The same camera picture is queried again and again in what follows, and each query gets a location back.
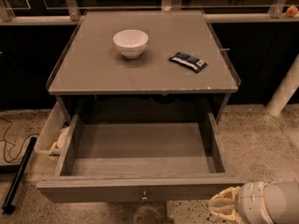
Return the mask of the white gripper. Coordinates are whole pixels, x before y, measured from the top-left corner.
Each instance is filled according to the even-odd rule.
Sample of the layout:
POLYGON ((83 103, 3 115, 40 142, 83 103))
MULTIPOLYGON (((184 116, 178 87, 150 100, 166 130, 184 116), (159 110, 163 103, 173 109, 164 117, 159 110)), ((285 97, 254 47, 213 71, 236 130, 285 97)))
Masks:
POLYGON ((264 182, 249 182, 241 188, 230 187, 208 202, 211 213, 231 224, 271 224, 264 204, 264 182), (215 210, 231 210, 228 213, 215 210))

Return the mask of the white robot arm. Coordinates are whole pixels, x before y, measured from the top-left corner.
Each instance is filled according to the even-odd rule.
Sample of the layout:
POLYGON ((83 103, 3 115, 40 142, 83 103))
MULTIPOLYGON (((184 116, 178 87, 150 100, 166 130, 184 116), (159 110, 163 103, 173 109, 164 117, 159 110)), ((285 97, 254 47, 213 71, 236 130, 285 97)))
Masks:
MULTIPOLYGON (((277 116, 299 88, 299 55, 266 110, 277 116)), ((230 187, 214 195, 208 203, 212 215, 229 224, 298 224, 299 182, 286 181, 274 184, 248 182, 230 187)))

